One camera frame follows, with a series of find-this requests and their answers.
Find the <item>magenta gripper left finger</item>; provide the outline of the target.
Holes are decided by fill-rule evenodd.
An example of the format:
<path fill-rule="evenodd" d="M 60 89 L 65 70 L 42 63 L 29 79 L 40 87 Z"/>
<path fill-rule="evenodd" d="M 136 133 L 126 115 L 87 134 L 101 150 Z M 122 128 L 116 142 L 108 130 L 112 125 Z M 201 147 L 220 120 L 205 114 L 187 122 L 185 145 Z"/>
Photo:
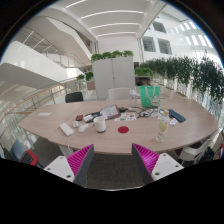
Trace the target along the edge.
<path fill-rule="evenodd" d="M 84 186 L 88 168 L 93 157 L 94 145 L 90 144 L 67 157 L 58 156 L 44 170 L 73 182 L 78 186 Z"/>

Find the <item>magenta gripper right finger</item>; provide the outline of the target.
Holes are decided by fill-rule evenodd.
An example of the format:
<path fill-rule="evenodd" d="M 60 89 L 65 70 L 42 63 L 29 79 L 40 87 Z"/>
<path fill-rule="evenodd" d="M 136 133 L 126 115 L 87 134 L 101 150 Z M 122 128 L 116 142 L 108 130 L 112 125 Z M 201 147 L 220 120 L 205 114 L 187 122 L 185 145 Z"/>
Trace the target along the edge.
<path fill-rule="evenodd" d="M 145 185 L 183 169 L 183 166 L 167 153 L 157 154 L 136 143 L 132 144 L 132 155 Z"/>

